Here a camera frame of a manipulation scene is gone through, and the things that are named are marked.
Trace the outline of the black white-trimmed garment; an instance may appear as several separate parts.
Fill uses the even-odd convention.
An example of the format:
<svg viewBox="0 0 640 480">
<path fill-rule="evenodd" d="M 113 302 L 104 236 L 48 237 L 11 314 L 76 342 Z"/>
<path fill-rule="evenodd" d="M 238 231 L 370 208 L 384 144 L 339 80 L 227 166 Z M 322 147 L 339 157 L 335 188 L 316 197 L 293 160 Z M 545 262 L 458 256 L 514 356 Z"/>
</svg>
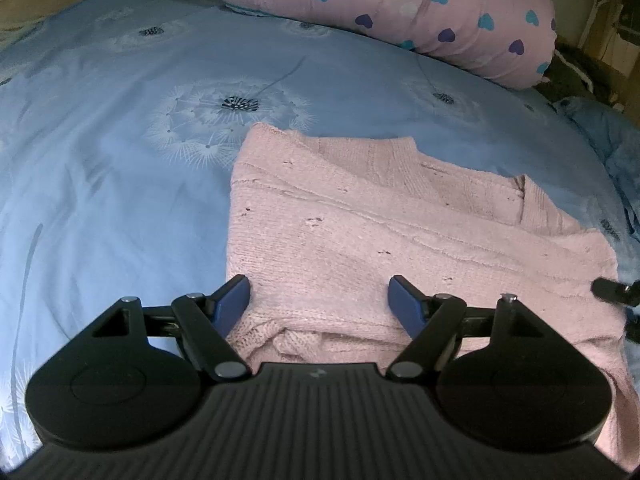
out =
<svg viewBox="0 0 640 480">
<path fill-rule="evenodd" d="M 608 77 L 582 50 L 558 44 L 549 67 L 534 87 L 550 102 L 570 96 L 608 102 L 611 87 Z"/>
</svg>

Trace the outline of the blue dandelion pillow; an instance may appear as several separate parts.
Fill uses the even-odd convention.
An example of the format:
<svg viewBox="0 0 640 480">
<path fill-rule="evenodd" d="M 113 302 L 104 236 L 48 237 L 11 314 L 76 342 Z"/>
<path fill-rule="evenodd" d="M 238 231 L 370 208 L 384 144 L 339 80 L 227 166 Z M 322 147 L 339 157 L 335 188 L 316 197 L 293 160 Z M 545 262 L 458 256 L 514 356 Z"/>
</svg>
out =
<svg viewBox="0 0 640 480">
<path fill-rule="evenodd" d="M 570 96 L 554 104 L 587 139 L 622 200 L 629 234 L 639 239 L 639 128 L 612 107 Z"/>
</svg>

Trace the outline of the pink knit cardigan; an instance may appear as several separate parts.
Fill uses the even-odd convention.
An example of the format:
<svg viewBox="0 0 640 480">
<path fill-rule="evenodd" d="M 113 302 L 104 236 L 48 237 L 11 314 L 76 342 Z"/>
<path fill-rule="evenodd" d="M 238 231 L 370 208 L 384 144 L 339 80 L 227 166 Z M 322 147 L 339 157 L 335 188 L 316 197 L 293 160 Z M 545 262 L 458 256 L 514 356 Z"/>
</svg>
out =
<svg viewBox="0 0 640 480">
<path fill-rule="evenodd" d="M 639 463 L 626 316 L 590 290 L 616 277 L 615 252 L 528 177 L 442 162 L 410 138 L 258 124 L 232 170 L 227 272 L 250 280 L 229 340 L 251 366 L 389 366 L 409 340 L 386 299 L 396 274 L 476 306 L 512 292 L 608 378 L 613 407 L 597 446 L 625 469 Z"/>
</svg>

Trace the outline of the blue dandelion bed sheet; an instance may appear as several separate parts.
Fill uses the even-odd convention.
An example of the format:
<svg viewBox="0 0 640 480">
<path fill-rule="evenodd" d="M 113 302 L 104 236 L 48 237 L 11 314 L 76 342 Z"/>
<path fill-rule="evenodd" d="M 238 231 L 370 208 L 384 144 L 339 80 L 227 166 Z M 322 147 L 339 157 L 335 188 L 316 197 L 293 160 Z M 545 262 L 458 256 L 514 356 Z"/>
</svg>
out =
<svg viewBox="0 0 640 480">
<path fill-rule="evenodd" d="M 30 376 L 122 296 L 224 280 L 231 166 L 248 128 L 411 136 L 425 154 L 527 174 L 639 276 L 639 243 L 584 135 L 512 92 L 351 32 L 220 0 L 84 0 L 1 55 L 1 467 L 39 439 Z"/>
</svg>

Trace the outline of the pink heart-print rolled quilt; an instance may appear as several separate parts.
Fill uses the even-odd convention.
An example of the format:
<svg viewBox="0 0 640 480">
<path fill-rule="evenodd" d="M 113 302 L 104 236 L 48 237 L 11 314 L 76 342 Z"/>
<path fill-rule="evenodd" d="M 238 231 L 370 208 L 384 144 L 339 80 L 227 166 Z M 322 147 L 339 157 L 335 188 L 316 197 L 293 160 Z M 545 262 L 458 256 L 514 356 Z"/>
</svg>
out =
<svg viewBox="0 0 640 480">
<path fill-rule="evenodd" d="M 527 89 L 555 49 L 552 0 L 224 0 L 234 10 L 354 30 Z"/>
</svg>

